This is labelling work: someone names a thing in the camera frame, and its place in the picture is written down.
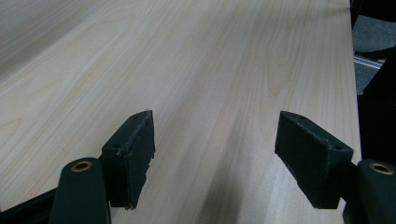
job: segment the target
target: black object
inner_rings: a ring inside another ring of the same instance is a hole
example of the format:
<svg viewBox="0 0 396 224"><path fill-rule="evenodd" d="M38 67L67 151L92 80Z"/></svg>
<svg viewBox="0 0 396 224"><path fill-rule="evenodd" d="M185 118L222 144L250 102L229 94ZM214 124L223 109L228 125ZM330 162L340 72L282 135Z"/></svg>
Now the black object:
<svg viewBox="0 0 396 224"><path fill-rule="evenodd" d="M62 169L49 223L111 223L98 159L72 161Z"/></svg>
<svg viewBox="0 0 396 224"><path fill-rule="evenodd" d="M108 140L99 160L70 162L57 189L2 212L0 223L110 223L108 200L136 207L154 152L152 112L135 114Z"/></svg>
<svg viewBox="0 0 396 224"><path fill-rule="evenodd" d="M276 154L316 208L346 201L345 223L396 223L396 167L382 161L350 162L353 150L313 121L282 111Z"/></svg>
<svg viewBox="0 0 396 224"><path fill-rule="evenodd" d="M112 207L136 208L154 152L154 124L147 112L128 118L105 143L102 162Z"/></svg>
<svg viewBox="0 0 396 224"><path fill-rule="evenodd" d="M396 53L358 96L361 155L396 165Z"/></svg>
<svg viewBox="0 0 396 224"><path fill-rule="evenodd" d="M352 159L352 148L311 120L281 112L275 153L288 167L300 189L316 208L337 208L333 189Z"/></svg>

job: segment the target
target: wood grain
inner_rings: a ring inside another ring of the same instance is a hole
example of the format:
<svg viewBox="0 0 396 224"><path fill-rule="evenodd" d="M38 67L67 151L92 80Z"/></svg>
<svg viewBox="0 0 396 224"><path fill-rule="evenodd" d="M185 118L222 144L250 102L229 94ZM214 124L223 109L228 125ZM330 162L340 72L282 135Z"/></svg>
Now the wood grain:
<svg viewBox="0 0 396 224"><path fill-rule="evenodd" d="M0 15L2 210L152 109L156 157L113 223L342 223L274 146L288 110L359 159L347 0L13 0Z"/></svg>

